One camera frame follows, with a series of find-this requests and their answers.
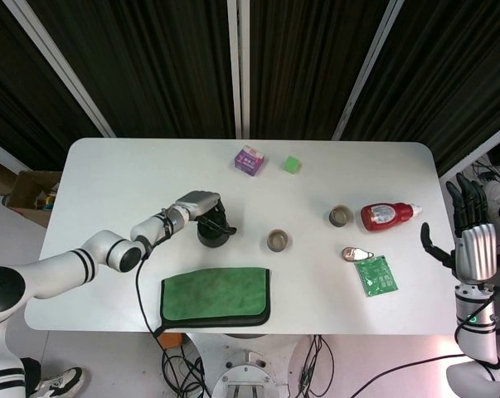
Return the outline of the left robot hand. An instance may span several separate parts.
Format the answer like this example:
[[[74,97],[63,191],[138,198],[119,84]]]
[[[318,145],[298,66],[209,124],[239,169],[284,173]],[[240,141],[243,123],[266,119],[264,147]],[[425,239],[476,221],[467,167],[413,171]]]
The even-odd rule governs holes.
[[[188,213],[188,219],[222,235],[234,235],[235,227],[228,224],[226,209],[217,192],[192,191],[177,199],[174,206],[180,206]]]

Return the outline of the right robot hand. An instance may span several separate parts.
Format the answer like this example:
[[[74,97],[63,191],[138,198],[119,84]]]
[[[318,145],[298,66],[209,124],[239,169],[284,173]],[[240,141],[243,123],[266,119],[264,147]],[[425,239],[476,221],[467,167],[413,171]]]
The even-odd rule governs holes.
[[[446,182],[454,208],[454,249],[446,252],[433,245],[430,226],[423,223],[420,241],[425,252],[451,270],[464,284],[482,284],[497,272],[497,239],[488,221],[487,197],[482,187],[461,172],[456,183]]]

